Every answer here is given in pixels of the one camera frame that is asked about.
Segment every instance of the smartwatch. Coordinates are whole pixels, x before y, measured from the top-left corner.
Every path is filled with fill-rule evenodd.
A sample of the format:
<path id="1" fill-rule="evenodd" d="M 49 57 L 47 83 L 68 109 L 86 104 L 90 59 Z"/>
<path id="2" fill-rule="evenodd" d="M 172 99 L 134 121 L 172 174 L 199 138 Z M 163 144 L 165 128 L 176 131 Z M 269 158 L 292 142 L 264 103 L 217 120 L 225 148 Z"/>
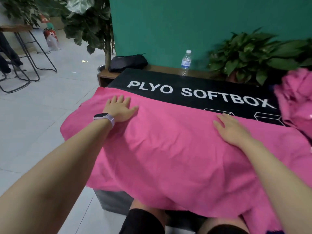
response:
<path id="1" fill-rule="evenodd" d="M 99 114 L 96 114 L 94 117 L 93 117 L 93 120 L 97 120 L 97 119 L 108 119 L 111 124 L 112 124 L 112 128 L 114 127 L 115 125 L 115 119 L 112 115 L 108 114 L 108 113 L 99 113 Z"/>

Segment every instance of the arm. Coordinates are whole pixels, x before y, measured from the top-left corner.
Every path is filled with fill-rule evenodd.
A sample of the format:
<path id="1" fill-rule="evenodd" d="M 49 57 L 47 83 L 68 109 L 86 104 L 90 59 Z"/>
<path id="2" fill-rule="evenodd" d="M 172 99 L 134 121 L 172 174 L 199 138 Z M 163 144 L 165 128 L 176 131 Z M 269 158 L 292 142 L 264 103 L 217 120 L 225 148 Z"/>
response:
<path id="1" fill-rule="evenodd" d="M 214 121 L 221 137 L 248 157 L 287 234 L 312 230 L 312 189 L 279 161 L 233 117 L 218 115 Z"/>
<path id="2" fill-rule="evenodd" d="M 108 100 L 104 111 L 116 122 L 132 117 L 130 98 Z M 56 234 L 90 177 L 111 123 L 108 119 L 87 127 L 45 156 L 0 197 L 0 233 Z"/>

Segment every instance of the black pants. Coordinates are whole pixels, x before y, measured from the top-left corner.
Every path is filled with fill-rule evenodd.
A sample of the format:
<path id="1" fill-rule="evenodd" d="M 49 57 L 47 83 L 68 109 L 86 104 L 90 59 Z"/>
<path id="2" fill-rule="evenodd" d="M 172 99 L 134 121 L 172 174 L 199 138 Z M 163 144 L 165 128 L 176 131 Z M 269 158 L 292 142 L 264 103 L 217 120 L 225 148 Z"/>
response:
<path id="1" fill-rule="evenodd" d="M 7 39 L 5 38 L 2 32 L 0 32 L 0 52 L 3 52 L 5 55 L 7 55 L 7 57 L 11 60 L 12 64 L 16 66 L 23 65 L 18 55 L 11 48 L 10 44 L 8 43 Z M 0 55 L 0 71 L 5 74 L 11 72 L 11 69 L 6 59 L 4 59 L 1 55 Z"/>
<path id="2" fill-rule="evenodd" d="M 131 209 L 119 234 L 165 234 L 160 221 L 151 213 L 142 209 Z M 247 234 L 239 227 L 223 224 L 211 229 L 207 234 Z"/>

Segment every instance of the black shorts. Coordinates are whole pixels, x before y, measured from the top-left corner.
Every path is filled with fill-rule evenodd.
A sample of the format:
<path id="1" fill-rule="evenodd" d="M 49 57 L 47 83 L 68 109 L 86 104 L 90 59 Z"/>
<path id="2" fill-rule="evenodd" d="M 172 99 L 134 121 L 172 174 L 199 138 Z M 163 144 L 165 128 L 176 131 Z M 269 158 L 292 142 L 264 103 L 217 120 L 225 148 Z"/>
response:
<path id="1" fill-rule="evenodd" d="M 160 221 L 151 213 L 142 209 L 131 209 L 122 225 L 119 234 L 165 234 Z M 248 234 L 245 230 L 222 224 L 211 229 L 207 234 Z"/>

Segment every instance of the hand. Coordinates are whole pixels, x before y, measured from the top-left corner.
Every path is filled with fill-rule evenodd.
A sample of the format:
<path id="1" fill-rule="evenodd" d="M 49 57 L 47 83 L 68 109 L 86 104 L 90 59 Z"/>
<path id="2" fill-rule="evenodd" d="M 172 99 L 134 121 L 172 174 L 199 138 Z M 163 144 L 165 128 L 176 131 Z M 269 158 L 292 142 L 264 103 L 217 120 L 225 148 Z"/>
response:
<path id="1" fill-rule="evenodd" d="M 103 113 L 108 113 L 115 118 L 115 122 L 123 122 L 129 120 L 133 114 L 138 110 L 138 106 L 134 106 L 129 109 L 130 97 L 123 100 L 123 95 L 115 95 L 112 99 L 107 100 L 106 106 L 103 110 Z"/>
<path id="2" fill-rule="evenodd" d="M 224 127 L 217 121 L 213 121 L 213 124 L 224 141 L 241 148 L 252 139 L 250 132 L 234 117 L 225 113 L 218 114 L 217 117 L 223 122 Z"/>

